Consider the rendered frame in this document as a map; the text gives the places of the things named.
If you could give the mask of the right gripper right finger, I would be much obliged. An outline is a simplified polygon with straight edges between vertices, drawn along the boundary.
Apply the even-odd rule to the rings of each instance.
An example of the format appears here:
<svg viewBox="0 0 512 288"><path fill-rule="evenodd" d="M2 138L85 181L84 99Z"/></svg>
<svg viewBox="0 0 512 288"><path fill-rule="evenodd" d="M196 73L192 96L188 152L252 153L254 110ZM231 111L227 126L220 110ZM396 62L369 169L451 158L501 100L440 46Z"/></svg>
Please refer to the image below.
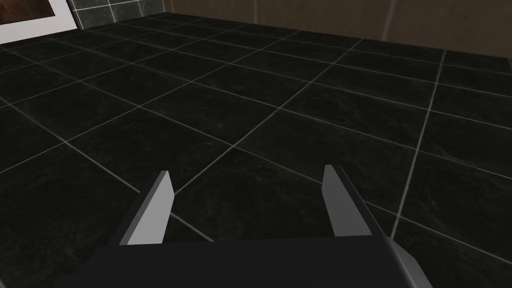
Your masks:
<svg viewBox="0 0 512 288"><path fill-rule="evenodd" d="M368 206L340 165L326 165L322 197L336 237L383 236Z"/></svg>

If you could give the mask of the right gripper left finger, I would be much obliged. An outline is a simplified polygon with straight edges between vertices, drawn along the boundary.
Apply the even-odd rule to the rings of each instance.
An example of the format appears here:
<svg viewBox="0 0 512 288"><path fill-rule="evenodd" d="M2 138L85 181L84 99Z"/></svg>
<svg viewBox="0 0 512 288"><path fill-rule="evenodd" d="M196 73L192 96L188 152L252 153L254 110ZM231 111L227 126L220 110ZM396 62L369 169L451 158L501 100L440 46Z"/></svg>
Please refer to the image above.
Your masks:
<svg viewBox="0 0 512 288"><path fill-rule="evenodd" d="M128 218L119 245L162 244L175 199L168 171L158 172L147 193L140 193L142 202Z"/></svg>

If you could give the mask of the white framed brown picture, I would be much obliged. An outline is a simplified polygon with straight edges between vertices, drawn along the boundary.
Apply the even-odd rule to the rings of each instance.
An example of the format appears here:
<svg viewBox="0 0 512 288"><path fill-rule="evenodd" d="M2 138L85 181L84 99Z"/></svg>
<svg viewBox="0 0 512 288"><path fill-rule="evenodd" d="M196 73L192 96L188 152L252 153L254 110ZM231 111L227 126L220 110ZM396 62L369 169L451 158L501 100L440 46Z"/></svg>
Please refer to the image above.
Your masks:
<svg viewBox="0 0 512 288"><path fill-rule="evenodd" d="M78 28L70 0L0 0L0 44Z"/></svg>

